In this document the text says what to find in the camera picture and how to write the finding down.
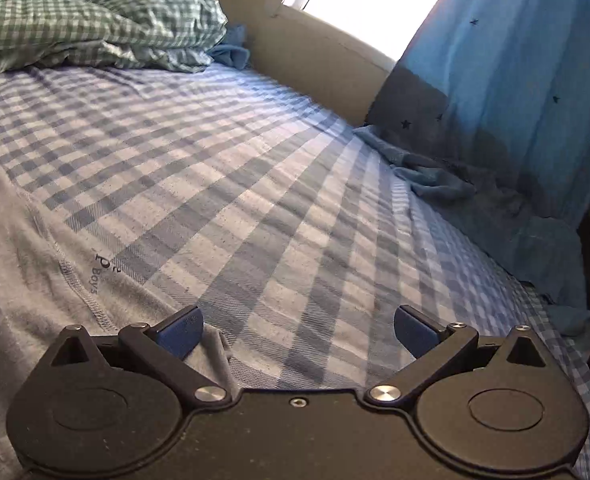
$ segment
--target mattress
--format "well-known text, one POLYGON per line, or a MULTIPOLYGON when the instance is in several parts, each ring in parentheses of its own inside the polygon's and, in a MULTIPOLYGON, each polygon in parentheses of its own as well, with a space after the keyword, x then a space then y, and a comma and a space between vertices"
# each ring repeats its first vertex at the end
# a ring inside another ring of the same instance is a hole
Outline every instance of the mattress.
MULTIPOLYGON (((243 386, 379 381, 413 360, 392 329, 409 304, 483 335, 531 325, 590 413, 589 371, 536 291, 341 118, 255 72, 2 74, 0 168, 131 285, 174 310, 198 304, 243 386)), ((590 479, 590 435, 576 470, 590 479)))

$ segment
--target bed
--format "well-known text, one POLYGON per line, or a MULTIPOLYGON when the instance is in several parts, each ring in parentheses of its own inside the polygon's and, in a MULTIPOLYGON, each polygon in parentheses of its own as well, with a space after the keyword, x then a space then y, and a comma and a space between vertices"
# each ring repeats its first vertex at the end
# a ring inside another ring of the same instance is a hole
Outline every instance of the bed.
MULTIPOLYGON (((241 385, 363 387, 412 361, 392 330, 409 304, 483 335, 531 325, 590 413, 584 356, 537 292, 419 200, 341 118, 252 70, 0 74, 2 195, 66 239, 52 244, 62 252, 53 272, 86 298, 98 333, 155 320, 153 304, 198 304, 230 344, 241 385), (67 267, 76 251, 95 258, 67 267), (96 301, 98 262, 132 311, 96 301)), ((36 314, 35 292, 0 311, 5 344, 29 356, 17 380, 63 324, 86 322, 65 306, 36 314)), ((0 348, 10 361, 15 351, 0 348)), ((590 435, 576 470, 590 479, 590 435)))

